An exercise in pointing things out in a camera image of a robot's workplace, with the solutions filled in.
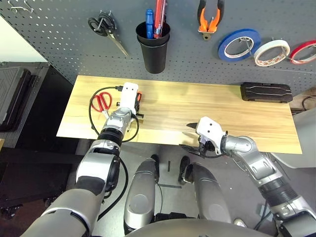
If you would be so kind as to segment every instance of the blue marker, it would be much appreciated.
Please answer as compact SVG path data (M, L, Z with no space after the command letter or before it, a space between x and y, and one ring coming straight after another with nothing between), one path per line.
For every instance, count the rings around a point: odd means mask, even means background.
M147 38L154 38L154 11L152 9L146 10L146 32Z

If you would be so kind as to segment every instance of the robot leg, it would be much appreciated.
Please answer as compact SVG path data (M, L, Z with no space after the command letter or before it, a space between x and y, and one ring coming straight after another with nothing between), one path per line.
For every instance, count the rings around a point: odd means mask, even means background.
M198 163L188 165L184 180L194 184L200 219L232 222L220 185L207 168Z
M125 234L153 220L155 210L155 181L158 179L155 160L146 159L134 174L124 210Z

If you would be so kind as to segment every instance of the white wall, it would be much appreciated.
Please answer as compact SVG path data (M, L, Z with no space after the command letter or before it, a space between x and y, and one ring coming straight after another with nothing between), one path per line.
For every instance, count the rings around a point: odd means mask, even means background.
M0 62L47 62L0 17Z

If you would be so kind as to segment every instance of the black cup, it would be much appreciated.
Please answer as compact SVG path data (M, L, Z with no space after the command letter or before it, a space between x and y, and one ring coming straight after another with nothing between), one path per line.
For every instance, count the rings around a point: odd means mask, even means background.
M170 38L170 26L164 23L161 38L146 38L146 22L136 27L138 42L141 45L145 68L152 74L161 73L166 64L167 44Z

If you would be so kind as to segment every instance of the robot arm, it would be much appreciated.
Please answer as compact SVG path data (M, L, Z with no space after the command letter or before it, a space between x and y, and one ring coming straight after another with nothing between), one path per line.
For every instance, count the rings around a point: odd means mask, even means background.
M267 200L282 233L296 236L295 231L303 231L300 236L307 236L316 232L314 211L304 198L292 189L270 159L258 151L251 138L230 136L222 131L217 122L208 117L200 119L196 132L200 136L200 146L203 147L200 151L205 150L205 145L210 142L213 145L210 150L215 151L216 155L226 154L243 163L245 172Z
M26 230L23 237L90 236L105 192L119 177L119 153L126 130L136 115L138 85L125 83L120 107L107 120L77 169L76 185L64 192Z

